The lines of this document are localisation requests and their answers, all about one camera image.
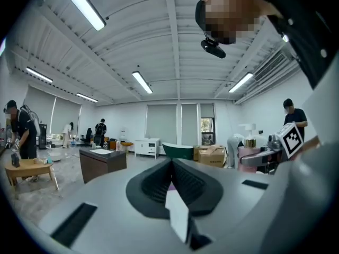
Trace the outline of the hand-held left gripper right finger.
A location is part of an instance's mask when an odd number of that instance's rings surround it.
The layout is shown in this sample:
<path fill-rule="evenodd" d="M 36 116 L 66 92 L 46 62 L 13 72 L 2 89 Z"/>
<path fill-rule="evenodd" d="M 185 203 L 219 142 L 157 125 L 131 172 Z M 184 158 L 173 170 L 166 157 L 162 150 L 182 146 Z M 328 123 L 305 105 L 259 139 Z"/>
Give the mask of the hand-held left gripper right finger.
<path fill-rule="evenodd" d="M 263 211 L 254 209 L 268 176 L 171 161 L 171 227 L 185 253 L 263 253 Z"/>

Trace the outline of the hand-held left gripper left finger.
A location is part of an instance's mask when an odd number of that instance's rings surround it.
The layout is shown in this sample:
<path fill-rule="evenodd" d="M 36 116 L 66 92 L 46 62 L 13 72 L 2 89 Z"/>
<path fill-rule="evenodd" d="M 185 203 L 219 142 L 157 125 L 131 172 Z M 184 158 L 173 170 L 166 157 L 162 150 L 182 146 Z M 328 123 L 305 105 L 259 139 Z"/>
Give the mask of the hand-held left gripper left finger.
<path fill-rule="evenodd" d="M 128 181 L 158 164 L 141 161 L 126 169 L 95 178 L 64 198 L 40 221 L 39 228 L 52 234 L 82 203 L 96 206 L 85 228 L 72 244 L 78 253 L 185 253 L 186 245 L 169 220 L 143 216 L 126 196 Z"/>

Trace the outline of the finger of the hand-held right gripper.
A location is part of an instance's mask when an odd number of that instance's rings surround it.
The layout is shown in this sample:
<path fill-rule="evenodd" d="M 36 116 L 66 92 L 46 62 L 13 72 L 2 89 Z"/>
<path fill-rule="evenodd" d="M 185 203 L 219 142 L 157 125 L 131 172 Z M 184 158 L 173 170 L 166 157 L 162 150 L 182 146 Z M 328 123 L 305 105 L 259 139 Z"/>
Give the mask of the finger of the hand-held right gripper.
<path fill-rule="evenodd" d="M 239 171 L 255 173 L 258 168 L 266 169 L 272 160 L 272 155 L 272 150 L 240 150 Z"/>

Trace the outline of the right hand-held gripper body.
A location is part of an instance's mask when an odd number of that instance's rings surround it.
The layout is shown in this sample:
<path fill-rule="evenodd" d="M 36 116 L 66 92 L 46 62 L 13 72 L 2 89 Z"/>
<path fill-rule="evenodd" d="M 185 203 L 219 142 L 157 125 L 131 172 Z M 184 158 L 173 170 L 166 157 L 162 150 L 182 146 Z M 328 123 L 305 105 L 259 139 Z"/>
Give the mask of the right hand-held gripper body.
<path fill-rule="evenodd" d="M 262 158 L 263 167 L 278 165 L 290 160 L 304 144 L 296 123 L 287 123 L 275 134 L 269 136 L 267 149 L 270 154 Z"/>

